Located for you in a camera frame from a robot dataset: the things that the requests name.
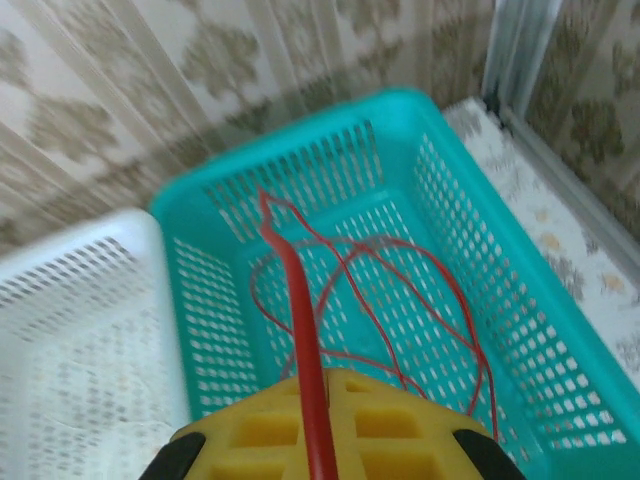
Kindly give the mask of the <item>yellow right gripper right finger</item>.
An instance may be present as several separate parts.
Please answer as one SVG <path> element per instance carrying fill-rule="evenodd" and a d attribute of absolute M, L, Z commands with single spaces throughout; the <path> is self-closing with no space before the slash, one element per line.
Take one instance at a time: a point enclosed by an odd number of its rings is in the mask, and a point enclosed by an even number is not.
<path fill-rule="evenodd" d="M 475 419 L 348 369 L 327 369 L 340 479 L 522 479 Z"/>

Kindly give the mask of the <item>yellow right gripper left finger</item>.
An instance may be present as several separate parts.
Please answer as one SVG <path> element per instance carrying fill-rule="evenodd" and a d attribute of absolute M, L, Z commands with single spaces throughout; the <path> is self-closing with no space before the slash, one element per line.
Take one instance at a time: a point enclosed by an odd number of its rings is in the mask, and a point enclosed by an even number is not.
<path fill-rule="evenodd" d="M 298 379 L 177 430 L 142 479 L 308 479 Z"/>

